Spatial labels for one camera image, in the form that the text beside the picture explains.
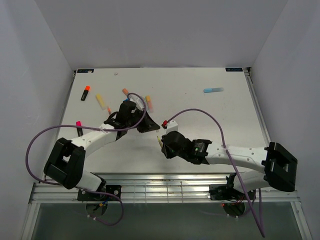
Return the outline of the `thin yellow highlighter pen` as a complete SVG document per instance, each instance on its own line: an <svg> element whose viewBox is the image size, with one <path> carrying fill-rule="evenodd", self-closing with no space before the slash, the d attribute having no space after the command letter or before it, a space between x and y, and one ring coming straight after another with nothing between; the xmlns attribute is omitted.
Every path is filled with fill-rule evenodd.
<svg viewBox="0 0 320 240"><path fill-rule="evenodd" d="M161 138L159 136L157 136L157 141L158 141L160 147L162 148L163 147L163 143L162 143Z"/></svg>

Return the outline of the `pastel orange highlighter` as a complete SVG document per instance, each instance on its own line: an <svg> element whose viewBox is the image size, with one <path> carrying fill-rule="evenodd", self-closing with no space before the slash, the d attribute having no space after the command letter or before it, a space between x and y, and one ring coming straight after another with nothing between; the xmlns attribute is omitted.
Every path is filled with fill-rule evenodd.
<svg viewBox="0 0 320 240"><path fill-rule="evenodd" d="M149 112L153 113L154 112L154 108L153 108L153 103L152 103L151 97L149 95L146 95L145 96L145 101L146 101L146 104L147 104Z"/></svg>

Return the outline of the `pastel blue highlighter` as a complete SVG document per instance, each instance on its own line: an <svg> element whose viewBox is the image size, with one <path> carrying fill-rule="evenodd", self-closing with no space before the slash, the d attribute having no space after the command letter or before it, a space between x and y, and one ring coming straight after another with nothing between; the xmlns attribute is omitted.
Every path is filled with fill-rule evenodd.
<svg viewBox="0 0 320 240"><path fill-rule="evenodd" d="M215 87L215 88L205 88L203 90L204 93L216 93L216 92L223 92L223 87Z"/></svg>

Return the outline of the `pastel green highlighter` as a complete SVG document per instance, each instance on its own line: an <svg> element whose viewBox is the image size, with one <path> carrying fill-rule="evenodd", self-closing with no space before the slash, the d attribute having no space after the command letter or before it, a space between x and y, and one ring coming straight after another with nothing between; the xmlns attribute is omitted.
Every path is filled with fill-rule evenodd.
<svg viewBox="0 0 320 240"><path fill-rule="evenodd" d="M146 102L145 96L142 95L141 98L142 98L143 106L144 106L145 110L148 112L149 108L148 108L148 104Z"/></svg>

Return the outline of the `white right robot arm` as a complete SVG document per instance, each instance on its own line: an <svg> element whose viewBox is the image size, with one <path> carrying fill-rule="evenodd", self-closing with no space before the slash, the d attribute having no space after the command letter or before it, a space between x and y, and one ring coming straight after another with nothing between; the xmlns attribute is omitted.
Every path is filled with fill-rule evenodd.
<svg viewBox="0 0 320 240"><path fill-rule="evenodd" d="M178 131L161 137L161 151L167 159L180 157L194 165L231 165L250 171L231 177L226 194L237 199L248 191L272 187L282 192L296 188L298 160L281 144L270 142L267 147L223 147L208 139L190 140Z"/></svg>

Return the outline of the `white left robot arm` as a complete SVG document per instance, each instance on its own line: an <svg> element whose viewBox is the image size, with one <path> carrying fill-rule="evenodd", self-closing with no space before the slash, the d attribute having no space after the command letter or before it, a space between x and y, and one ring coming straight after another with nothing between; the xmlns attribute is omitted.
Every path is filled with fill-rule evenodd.
<svg viewBox="0 0 320 240"><path fill-rule="evenodd" d="M106 195L104 180L84 170L85 159L126 135L128 128L147 133L159 130L160 126L145 112L143 106L137 107L135 102L125 100L119 110L113 112L97 131L71 140L59 138L45 164L44 174L68 190L86 189L95 200L102 199Z"/></svg>

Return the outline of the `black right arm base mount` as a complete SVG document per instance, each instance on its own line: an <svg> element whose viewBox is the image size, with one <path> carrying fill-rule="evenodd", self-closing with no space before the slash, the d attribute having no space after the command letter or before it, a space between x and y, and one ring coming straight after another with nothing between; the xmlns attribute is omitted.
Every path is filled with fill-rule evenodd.
<svg viewBox="0 0 320 240"><path fill-rule="evenodd" d="M236 178L236 173L232 173L226 177L226 184L211 184L209 185L209 194L211 200L217 201L230 201L236 202L240 200L246 200L246 196L243 192L234 189L234 181Z"/></svg>

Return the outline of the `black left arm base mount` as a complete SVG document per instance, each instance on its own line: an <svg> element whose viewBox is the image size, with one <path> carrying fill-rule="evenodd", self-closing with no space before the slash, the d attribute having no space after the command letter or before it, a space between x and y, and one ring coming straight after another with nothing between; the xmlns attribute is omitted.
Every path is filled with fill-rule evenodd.
<svg viewBox="0 0 320 240"><path fill-rule="evenodd" d="M117 201L121 198L121 193L121 185L105 185L101 189L98 189L97 193L79 190L76 199L82 202Z"/></svg>

